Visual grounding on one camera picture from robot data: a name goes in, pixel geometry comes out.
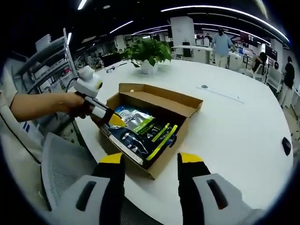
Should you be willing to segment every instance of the white round table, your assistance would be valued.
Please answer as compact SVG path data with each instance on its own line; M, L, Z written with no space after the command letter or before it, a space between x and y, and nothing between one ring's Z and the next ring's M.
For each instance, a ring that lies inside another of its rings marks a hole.
M182 60L160 64L155 75L143 75L131 63L112 73L97 73L104 82L97 96L103 103L118 92L119 83L146 83L202 99L201 111L191 118L178 152L203 158L210 172L237 187L250 207L267 209L285 188L293 151L286 156L281 141L286 137L292 143L291 136L282 109L263 83L228 69ZM76 123L99 161L106 153L99 144L98 127L90 117L76 118ZM125 196L160 223L181 225L176 154L156 180L126 175Z

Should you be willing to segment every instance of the cardboard box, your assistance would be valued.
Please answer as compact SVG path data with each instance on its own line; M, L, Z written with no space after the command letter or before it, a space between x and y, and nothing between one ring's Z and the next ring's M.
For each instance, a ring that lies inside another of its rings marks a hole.
M133 156L130 154L132 151L110 134L107 125L102 126L100 130L118 151L123 152L130 160L130 163L126 164L127 169L131 167L131 171L143 171L154 180L172 156L176 154L176 149L187 135L189 118L201 109L202 103L203 101L200 99L146 84L119 84L119 92L107 100L106 105L108 107L116 110L120 105L130 105L147 110L155 118L178 125L177 135L173 143L164 150L160 150L159 154L146 165L140 165L133 160Z

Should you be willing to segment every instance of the potted plant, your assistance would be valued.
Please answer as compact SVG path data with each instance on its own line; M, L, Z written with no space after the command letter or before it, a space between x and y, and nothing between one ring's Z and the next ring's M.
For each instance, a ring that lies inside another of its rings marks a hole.
M141 67L144 74L156 73L158 62L171 61L171 49L166 42L157 40L137 40L122 54L136 67Z

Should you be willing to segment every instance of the green plant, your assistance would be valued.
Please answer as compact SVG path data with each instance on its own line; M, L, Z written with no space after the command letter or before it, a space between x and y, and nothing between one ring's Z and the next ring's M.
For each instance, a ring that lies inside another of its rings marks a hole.
M171 61L171 49L164 41L137 40L123 53L122 57L131 60L135 67L140 67L138 61L148 60L154 66L157 62Z

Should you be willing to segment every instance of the white flower pot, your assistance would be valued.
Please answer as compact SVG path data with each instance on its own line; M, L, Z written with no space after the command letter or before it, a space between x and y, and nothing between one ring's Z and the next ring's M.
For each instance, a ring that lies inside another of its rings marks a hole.
M155 74L158 70L158 63L152 66L148 60L141 61L141 69L143 74Z

